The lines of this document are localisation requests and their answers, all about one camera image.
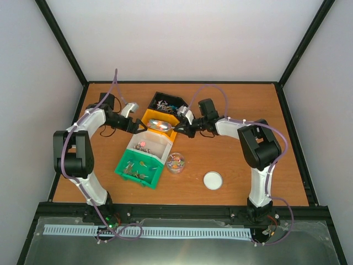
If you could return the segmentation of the green plastic bin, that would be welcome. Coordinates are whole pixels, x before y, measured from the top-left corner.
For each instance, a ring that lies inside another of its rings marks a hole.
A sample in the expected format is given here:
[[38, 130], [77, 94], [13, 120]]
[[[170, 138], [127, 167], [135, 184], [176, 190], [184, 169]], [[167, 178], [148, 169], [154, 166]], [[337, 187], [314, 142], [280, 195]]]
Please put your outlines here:
[[164, 164], [154, 156], [133, 149], [126, 149], [114, 173], [123, 180], [143, 187], [156, 189]]

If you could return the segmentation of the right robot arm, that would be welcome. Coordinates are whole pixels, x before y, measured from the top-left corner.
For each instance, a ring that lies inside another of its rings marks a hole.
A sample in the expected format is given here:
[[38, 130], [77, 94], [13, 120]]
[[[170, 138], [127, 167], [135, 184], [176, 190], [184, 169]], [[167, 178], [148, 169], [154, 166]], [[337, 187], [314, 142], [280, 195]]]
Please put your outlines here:
[[181, 106], [177, 111], [180, 122], [174, 131], [193, 138], [196, 132], [206, 130], [214, 136], [228, 136], [239, 140], [252, 174], [247, 198], [247, 217], [254, 224], [262, 222], [272, 211], [272, 174], [282, 154], [274, 133], [264, 119], [241, 121], [226, 115], [220, 116], [210, 98], [200, 101], [199, 109], [201, 117], [195, 118], [188, 107]]

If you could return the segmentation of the yellow plastic bin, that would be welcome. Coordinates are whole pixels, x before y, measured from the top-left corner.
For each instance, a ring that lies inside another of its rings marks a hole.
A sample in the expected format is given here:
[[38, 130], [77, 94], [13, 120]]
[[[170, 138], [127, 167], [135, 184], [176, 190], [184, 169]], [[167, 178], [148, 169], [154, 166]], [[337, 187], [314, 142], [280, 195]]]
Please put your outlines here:
[[179, 120], [168, 113], [147, 109], [142, 122], [149, 131], [166, 136], [171, 142], [175, 141], [177, 133], [173, 130]]

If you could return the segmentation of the silver metal scoop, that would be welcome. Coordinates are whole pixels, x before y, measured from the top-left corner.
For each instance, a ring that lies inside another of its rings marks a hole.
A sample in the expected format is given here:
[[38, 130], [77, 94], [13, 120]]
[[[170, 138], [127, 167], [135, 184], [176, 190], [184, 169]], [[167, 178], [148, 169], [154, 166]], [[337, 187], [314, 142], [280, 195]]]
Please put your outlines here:
[[147, 127], [149, 129], [153, 129], [163, 133], [169, 132], [174, 129], [174, 127], [170, 123], [157, 119], [150, 119], [147, 123]]

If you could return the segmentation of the white translucent plastic bin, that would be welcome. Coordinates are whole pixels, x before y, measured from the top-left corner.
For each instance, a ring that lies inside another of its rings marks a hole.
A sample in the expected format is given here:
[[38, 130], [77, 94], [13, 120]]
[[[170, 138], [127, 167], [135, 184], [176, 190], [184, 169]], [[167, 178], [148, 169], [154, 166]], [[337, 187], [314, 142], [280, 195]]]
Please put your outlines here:
[[156, 158], [165, 165], [172, 146], [173, 142], [165, 135], [147, 130], [133, 134], [126, 149]]

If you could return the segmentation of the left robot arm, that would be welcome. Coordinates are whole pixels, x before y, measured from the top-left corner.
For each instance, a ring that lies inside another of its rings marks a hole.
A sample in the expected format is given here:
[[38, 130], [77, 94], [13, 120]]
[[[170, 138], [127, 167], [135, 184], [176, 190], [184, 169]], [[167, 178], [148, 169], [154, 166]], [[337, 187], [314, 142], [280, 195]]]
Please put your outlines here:
[[115, 209], [110, 194], [99, 183], [94, 173], [94, 155], [90, 142], [96, 131], [107, 125], [131, 134], [147, 130], [145, 124], [130, 116], [138, 110], [135, 102], [127, 103], [120, 113], [114, 112], [114, 96], [104, 94], [97, 103], [87, 106], [84, 114], [66, 130], [53, 135], [54, 169], [69, 179], [81, 191], [88, 205], [97, 206], [95, 215], [102, 222], [114, 218]]

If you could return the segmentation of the clear plastic cup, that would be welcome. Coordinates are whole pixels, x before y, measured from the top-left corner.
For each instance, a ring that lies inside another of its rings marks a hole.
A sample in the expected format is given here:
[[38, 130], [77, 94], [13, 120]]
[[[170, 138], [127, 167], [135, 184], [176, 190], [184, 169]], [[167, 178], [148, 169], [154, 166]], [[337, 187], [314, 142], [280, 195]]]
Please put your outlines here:
[[185, 166], [185, 158], [180, 153], [171, 153], [166, 161], [167, 169], [174, 174], [181, 173]]

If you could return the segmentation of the black plastic bin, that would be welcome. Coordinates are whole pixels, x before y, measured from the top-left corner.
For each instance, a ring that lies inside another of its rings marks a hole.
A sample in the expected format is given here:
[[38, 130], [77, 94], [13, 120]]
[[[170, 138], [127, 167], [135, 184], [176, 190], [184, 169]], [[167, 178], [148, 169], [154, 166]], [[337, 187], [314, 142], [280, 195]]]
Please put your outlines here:
[[161, 113], [171, 114], [177, 118], [180, 117], [178, 110], [180, 107], [188, 107], [185, 100], [181, 97], [155, 92], [152, 100], [148, 105], [148, 109], [156, 110]]

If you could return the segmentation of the white round lid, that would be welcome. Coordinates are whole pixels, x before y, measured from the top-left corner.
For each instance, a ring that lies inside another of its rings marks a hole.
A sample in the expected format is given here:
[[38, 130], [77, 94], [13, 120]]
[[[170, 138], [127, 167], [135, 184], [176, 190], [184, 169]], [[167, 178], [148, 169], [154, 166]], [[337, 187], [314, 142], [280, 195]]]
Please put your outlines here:
[[223, 178], [215, 171], [207, 172], [203, 178], [204, 185], [209, 190], [218, 190], [222, 187]]

